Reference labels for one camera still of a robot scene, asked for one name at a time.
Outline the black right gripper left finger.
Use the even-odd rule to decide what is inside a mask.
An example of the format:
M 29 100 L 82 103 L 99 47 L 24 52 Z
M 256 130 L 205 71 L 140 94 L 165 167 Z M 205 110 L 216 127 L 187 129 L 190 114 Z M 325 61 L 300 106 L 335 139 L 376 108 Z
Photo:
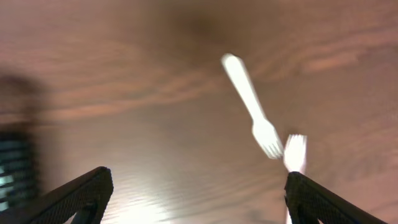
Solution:
M 113 193 L 111 170 L 97 167 L 24 205 L 1 212 L 3 224 L 100 224 Z

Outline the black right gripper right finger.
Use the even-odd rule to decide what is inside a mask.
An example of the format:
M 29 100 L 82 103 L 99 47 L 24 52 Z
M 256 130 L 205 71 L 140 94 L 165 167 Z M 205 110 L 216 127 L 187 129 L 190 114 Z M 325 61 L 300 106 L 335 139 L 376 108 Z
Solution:
M 285 203 L 292 224 L 386 224 L 299 172 L 290 172 Z

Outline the white plastic fork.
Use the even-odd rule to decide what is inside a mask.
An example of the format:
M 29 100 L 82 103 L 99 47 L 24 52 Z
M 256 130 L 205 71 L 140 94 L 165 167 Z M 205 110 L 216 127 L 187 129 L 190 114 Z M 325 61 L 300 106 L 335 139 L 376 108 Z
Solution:
M 304 174 L 307 165 L 307 137 L 291 134 L 285 145 L 283 159 L 288 172 Z
M 280 158 L 283 150 L 282 143 L 274 125 L 263 112 L 244 62 L 233 54 L 224 54 L 221 63 L 252 118 L 254 139 L 268 158 Z

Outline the black perforated plastic basket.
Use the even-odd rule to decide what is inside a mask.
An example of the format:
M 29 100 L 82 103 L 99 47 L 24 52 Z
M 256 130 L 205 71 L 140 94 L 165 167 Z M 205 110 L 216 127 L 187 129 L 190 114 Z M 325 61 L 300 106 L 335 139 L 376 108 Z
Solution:
M 28 125 L 1 130 L 1 211 L 22 207 L 40 194 L 35 137 Z

